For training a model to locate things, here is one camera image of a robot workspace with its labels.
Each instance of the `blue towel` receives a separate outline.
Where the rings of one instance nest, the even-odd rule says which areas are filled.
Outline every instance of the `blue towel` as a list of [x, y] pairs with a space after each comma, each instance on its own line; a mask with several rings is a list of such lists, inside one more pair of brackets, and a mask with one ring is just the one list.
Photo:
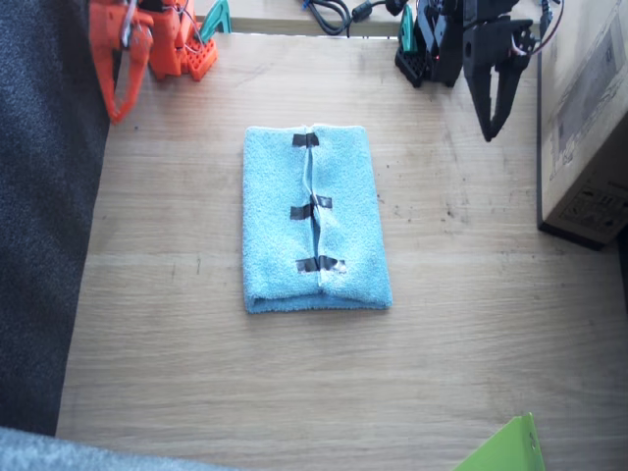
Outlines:
[[393, 304], [366, 130], [249, 128], [243, 198], [248, 312]]

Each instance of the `dark gray fabric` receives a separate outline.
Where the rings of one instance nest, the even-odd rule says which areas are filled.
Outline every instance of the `dark gray fabric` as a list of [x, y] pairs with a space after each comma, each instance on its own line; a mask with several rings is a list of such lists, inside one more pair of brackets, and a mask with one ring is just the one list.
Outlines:
[[181, 459], [118, 454], [0, 427], [0, 469], [11, 471], [228, 471]]
[[0, 13], [0, 425], [54, 434], [109, 120], [87, 0]]

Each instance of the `wood grain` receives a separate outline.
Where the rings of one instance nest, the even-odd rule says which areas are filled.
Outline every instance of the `wood grain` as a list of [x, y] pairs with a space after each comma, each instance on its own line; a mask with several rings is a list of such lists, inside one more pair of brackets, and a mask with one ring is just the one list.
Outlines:
[[[361, 0], [345, 0], [346, 6], [353, 10]], [[214, 4], [214, 0], [196, 0], [195, 13], [199, 19], [205, 17]], [[302, 0], [233, 0], [230, 2], [232, 26], [236, 32], [264, 32], [273, 34], [322, 35], [312, 14], [301, 6]], [[321, 8], [321, 15], [330, 22], [336, 22], [338, 15]], [[514, 18], [529, 18], [535, 23], [541, 17], [541, 7], [536, 0], [520, 0], [512, 12]], [[393, 17], [384, 6], [376, 6], [371, 17], [362, 23], [351, 26], [354, 36], [390, 36], [399, 33], [401, 16]]]
[[[621, 468], [617, 254], [537, 232], [535, 67], [487, 144], [464, 79], [413, 89], [395, 41], [217, 42], [203, 82], [147, 76], [110, 130], [58, 436], [252, 469], [447, 470], [531, 411], [548, 469]], [[244, 130], [314, 123], [369, 134], [394, 307], [248, 316]]]

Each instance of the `black tape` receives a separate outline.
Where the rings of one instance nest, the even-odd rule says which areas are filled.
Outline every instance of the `black tape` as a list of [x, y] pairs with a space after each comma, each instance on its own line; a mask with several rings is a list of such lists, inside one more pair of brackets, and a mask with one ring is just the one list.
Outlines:
[[334, 207], [332, 203], [332, 198], [319, 196], [318, 194], [316, 195], [316, 202], [318, 203], [318, 206], [320, 206], [321, 208], [332, 209]]
[[296, 206], [290, 208], [290, 218], [293, 221], [302, 221], [312, 217], [314, 217], [314, 205], [311, 203], [301, 206], [300, 208]]
[[314, 145], [318, 145], [318, 137], [314, 132], [309, 132], [308, 134], [295, 134], [292, 137], [292, 145], [297, 147], [312, 147]]
[[326, 196], [316, 195], [316, 199], [314, 196], [310, 196], [310, 200], [312, 201], [310, 204], [306, 204], [305, 206], [290, 207], [290, 218], [293, 221], [303, 221], [307, 218], [314, 217], [314, 207], [319, 206], [321, 208], [332, 209], [334, 207], [334, 203], [332, 198], [328, 198]]
[[344, 260], [337, 260], [335, 258], [327, 257], [325, 255], [321, 255], [318, 257], [318, 266], [319, 270], [327, 270], [328, 272], [344, 272], [346, 270]]
[[318, 262], [315, 258], [305, 258], [296, 261], [296, 270], [298, 273], [318, 272]]
[[296, 260], [296, 270], [299, 273], [318, 272], [320, 270], [345, 272], [346, 266], [344, 265], [344, 260], [337, 260], [336, 258], [321, 255], [318, 257], [318, 260], [316, 258]]

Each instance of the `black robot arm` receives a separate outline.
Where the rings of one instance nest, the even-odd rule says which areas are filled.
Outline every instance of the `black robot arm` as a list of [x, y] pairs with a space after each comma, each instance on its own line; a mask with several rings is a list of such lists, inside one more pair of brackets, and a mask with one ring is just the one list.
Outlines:
[[[423, 79], [454, 86], [464, 67], [486, 141], [501, 130], [512, 109], [521, 73], [530, 63], [536, 39], [531, 20], [506, 14], [518, 0], [419, 0], [412, 28], [402, 19], [395, 63], [414, 86]], [[406, 6], [404, 16], [411, 10]], [[414, 42], [408, 40], [411, 34]], [[491, 117], [491, 72], [499, 74], [495, 115]]]

